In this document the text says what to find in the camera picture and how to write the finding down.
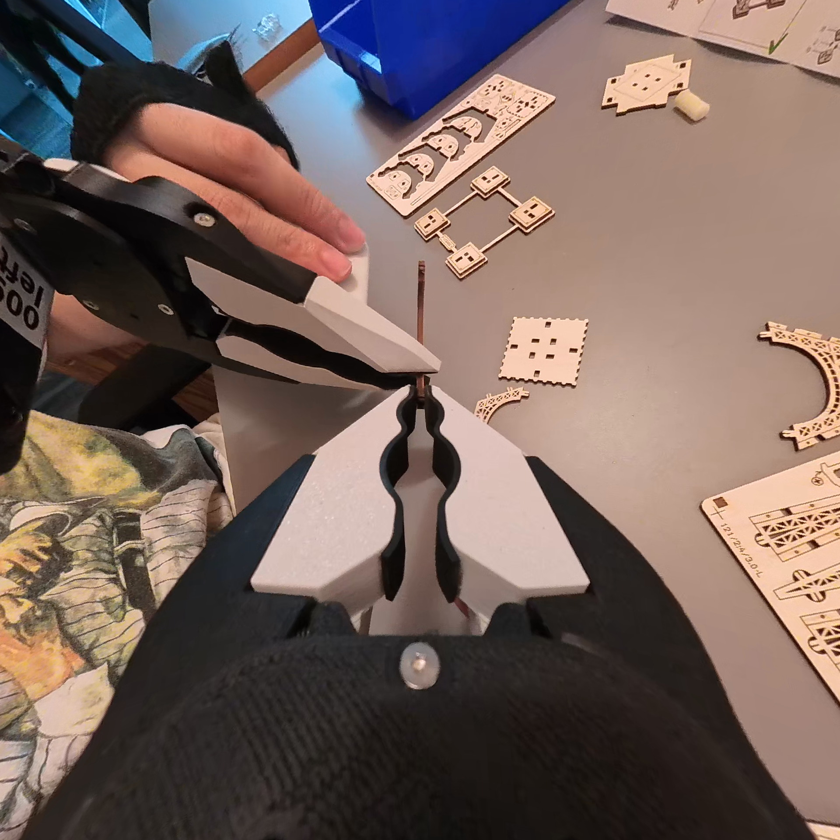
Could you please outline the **wooden four-square frame piece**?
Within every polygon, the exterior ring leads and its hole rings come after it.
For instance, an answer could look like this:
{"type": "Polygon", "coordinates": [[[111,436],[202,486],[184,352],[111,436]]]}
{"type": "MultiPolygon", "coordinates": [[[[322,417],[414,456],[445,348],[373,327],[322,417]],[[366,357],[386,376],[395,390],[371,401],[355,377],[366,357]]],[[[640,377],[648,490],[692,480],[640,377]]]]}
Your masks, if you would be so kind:
{"type": "Polygon", "coordinates": [[[459,280],[465,279],[478,268],[483,267],[487,263],[488,252],[508,236],[517,231],[529,235],[554,216],[552,207],[542,199],[532,196],[520,202],[510,194],[507,189],[510,180],[509,175],[496,166],[491,166],[471,180],[468,194],[455,205],[445,211],[432,208],[415,222],[414,229],[423,241],[436,239],[447,250],[446,267],[459,280]],[[485,245],[477,246],[467,243],[458,247],[447,233],[452,223],[452,216],[474,199],[480,198],[486,201],[493,196],[501,196],[512,205],[512,210],[507,217],[507,228],[485,245]]]}

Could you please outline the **wooden lattice arch piece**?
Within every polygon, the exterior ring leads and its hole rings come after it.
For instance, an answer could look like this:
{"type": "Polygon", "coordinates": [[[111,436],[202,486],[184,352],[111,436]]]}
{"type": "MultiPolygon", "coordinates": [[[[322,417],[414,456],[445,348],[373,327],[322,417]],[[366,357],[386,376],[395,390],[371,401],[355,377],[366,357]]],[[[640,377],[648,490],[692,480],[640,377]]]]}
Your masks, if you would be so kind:
{"type": "MultiPolygon", "coordinates": [[[[424,307],[426,287],[426,264],[425,260],[417,262],[417,286],[416,286],[416,341],[424,345],[424,307]]],[[[426,403],[426,374],[416,376],[416,406],[418,409],[425,408],[426,403]]]]}
{"type": "Polygon", "coordinates": [[[759,340],[782,344],[811,358],[822,373],[826,386],[826,404],[813,419],[794,423],[780,435],[793,441],[802,451],[839,435],[839,339],[817,332],[789,329],[783,324],[767,322],[759,340]]]}

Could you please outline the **grey desk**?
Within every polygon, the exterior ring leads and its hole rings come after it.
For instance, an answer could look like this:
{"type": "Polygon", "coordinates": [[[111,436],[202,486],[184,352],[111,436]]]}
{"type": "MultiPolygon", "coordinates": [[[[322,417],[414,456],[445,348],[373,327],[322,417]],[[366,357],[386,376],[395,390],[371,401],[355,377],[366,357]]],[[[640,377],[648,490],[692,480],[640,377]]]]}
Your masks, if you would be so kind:
{"type": "Polygon", "coordinates": [[[616,525],[701,635],[741,724],[799,811],[838,822],[838,705],[700,510],[808,459],[780,433],[823,407],[803,354],[758,340],[767,321],[838,336],[838,83],[625,24],[570,3],[415,123],[320,47],[263,88],[304,175],[371,249],[371,301],[415,323],[426,261],[435,382],[467,408],[504,388],[512,318],[588,319],[576,387],[530,386],[493,428],[616,525]],[[710,104],[616,114],[606,80],[626,65],[691,60],[710,104]],[[465,280],[365,183],[419,130],[494,72],[552,93],[552,107],[489,156],[519,198],[554,219],[514,234],[465,280]]]}

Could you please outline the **blue plastic bin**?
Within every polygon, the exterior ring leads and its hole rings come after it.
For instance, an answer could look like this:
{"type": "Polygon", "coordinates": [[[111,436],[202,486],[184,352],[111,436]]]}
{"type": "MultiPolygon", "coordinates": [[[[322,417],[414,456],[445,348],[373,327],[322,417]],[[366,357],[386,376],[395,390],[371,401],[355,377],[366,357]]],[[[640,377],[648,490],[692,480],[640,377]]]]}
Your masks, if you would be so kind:
{"type": "Polygon", "coordinates": [[[431,109],[565,1],[310,1],[328,58],[410,119],[431,109]]]}

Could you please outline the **black office chair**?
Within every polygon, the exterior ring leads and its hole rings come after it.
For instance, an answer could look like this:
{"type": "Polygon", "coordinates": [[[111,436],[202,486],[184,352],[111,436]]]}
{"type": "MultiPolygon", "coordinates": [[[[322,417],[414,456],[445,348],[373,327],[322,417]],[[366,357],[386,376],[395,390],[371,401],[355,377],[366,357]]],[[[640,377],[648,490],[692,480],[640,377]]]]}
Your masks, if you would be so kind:
{"type": "Polygon", "coordinates": [[[90,389],[78,422],[141,434],[172,425],[193,427],[217,410],[208,363],[148,345],[90,389]]]}

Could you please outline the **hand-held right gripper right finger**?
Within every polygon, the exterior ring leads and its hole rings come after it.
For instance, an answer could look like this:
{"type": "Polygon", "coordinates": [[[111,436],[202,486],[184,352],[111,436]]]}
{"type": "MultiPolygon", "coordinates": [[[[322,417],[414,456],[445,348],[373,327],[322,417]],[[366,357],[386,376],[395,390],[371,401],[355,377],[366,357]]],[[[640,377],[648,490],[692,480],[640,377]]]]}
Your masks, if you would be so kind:
{"type": "Polygon", "coordinates": [[[439,387],[425,397],[437,506],[437,581],[473,623],[503,603],[578,595],[590,579],[522,451],[439,387]]]}

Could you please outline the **white side table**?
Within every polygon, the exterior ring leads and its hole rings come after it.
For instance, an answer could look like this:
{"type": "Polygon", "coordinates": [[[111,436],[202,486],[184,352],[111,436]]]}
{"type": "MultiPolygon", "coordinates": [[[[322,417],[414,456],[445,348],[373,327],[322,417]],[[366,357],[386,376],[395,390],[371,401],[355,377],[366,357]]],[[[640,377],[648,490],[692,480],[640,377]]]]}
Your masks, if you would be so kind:
{"type": "Polygon", "coordinates": [[[154,59],[175,65],[198,45],[226,37],[252,90],[270,84],[295,61],[319,45],[307,1],[153,1],[150,3],[154,59]],[[266,14],[280,19],[282,31],[266,43],[252,29],[266,14]]]}

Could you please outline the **wooden arch cutout sheet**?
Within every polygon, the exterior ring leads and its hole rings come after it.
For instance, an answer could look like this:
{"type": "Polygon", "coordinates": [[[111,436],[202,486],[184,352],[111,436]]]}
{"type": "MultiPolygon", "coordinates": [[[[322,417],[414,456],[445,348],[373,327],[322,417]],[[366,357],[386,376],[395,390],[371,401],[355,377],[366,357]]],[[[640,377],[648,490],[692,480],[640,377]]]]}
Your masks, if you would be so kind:
{"type": "Polygon", "coordinates": [[[366,178],[401,216],[409,217],[528,122],[554,96],[494,75],[366,178]]]}

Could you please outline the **wooden tower parts sheet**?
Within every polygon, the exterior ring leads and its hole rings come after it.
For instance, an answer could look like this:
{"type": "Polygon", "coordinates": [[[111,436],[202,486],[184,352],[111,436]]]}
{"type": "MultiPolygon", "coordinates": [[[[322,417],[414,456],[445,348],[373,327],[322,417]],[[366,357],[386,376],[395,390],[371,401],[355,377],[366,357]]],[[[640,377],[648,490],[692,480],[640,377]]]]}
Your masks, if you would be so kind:
{"type": "Polygon", "coordinates": [[[839,698],[839,455],[701,503],[712,527],[839,698]]]}

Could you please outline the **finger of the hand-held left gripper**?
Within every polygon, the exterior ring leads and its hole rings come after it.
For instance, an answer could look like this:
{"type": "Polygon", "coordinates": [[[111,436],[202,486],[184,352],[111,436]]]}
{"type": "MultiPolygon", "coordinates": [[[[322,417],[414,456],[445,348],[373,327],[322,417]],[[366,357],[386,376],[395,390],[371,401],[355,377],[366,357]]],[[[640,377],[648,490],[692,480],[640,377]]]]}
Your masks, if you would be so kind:
{"type": "Polygon", "coordinates": [[[296,332],[270,325],[228,324],[216,346],[227,360],[289,382],[383,391],[403,386],[401,373],[378,371],[352,355],[325,350],[296,332]]]}
{"type": "MultiPolygon", "coordinates": [[[[385,373],[415,377],[439,372],[441,361],[434,353],[368,305],[365,249],[357,264],[362,268],[362,282],[352,277],[347,287],[261,248],[255,252],[258,270],[248,278],[235,276],[235,270],[240,274],[247,270],[237,261],[231,268],[220,269],[200,259],[185,258],[194,287],[223,317],[218,336],[228,324],[269,325],[298,333],[325,350],[352,355],[385,373]]],[[[217,352],[217,367],[279,377],[227,360],[217,352]]]]}

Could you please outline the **person's left hand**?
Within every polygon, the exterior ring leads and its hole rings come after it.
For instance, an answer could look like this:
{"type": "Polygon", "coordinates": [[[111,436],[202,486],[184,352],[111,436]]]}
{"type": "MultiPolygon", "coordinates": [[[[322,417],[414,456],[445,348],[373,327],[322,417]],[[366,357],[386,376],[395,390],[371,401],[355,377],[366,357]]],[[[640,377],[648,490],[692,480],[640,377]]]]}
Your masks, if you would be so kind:
{"type": "Polygon", "coordinates": [[[251,242],[341,282],[365,244],[354,221],[288,154],[251,129],[171,103],[143,107],[104,153],[136,182],[160,176],[198,195],[251,242]]]}

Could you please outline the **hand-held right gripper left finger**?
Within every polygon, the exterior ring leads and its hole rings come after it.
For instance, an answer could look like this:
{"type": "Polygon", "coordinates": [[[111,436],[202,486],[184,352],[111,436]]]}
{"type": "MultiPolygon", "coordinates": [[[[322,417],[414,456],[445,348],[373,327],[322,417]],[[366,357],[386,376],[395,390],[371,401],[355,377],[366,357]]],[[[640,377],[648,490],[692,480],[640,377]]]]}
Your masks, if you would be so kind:
{"type": "Polygon", "coordinates": [[[256,592],[341,603],[352,616],[403,582],[403,504],[416,392],[403,387],[322,445],[250,584],[256,592]]]}

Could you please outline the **small wooden arch piece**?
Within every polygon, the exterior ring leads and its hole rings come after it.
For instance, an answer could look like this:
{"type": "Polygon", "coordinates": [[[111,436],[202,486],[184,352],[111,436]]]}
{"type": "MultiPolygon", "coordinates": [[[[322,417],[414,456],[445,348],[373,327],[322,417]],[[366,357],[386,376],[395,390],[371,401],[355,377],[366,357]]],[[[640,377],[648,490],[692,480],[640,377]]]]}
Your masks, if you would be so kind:
{"type": "Polygon", "coordinates": [[[474,415],[485,424],[488,424],[493,414],[500,408],[511,404],[520,403],[529,397],[529,391],[524,387],[509,386],[504,392],[487,394],[479,399],[474,409],[474,415]]]}

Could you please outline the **cross-shaped wooden platform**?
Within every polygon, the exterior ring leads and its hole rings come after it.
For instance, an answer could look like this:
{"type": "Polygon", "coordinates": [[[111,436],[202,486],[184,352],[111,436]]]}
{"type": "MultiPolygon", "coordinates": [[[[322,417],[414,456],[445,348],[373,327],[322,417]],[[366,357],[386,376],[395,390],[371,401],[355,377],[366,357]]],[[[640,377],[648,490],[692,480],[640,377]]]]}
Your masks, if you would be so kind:
{"type": "Polygon", "coordinates": [[[689,88],[690,69],[690,59],[674,55],[628,64],[622,75],[606,80],[602,108],[615,108],[617,115],[663,108],[670,96],[689,88]]]}

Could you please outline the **paper instruction sheet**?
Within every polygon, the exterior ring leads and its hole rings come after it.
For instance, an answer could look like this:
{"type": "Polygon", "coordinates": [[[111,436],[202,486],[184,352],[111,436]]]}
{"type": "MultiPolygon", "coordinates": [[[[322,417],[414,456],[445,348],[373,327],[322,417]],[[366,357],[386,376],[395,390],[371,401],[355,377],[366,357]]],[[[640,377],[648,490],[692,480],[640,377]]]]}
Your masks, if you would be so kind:
{"type": "Polygon", "coordinates": [[[839,78],[838,1],[610,1],[606,11],[839,78]]]}

